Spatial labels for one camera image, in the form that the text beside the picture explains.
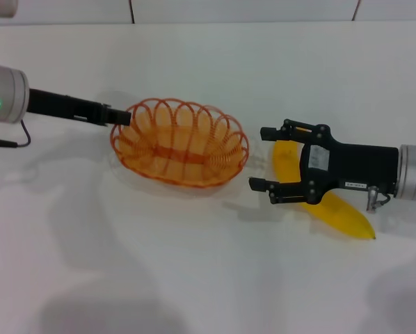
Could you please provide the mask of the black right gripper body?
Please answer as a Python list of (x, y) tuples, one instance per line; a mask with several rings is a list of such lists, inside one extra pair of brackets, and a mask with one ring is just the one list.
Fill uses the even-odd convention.
[(340, 143), (327, 125), (300, 124), (299, 141), (304, 144), (299, 163), (303, 202), (317, 205), (333, 189), (374, 186), (383, 194), (394, 193), (398, 148)]

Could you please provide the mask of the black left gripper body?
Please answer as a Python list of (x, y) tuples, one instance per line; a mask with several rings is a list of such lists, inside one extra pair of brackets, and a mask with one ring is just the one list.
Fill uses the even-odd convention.
[(28, 113), (105, 126), (104, 110), (105, 107), (97, 102), (34, 88), (29, 90)]

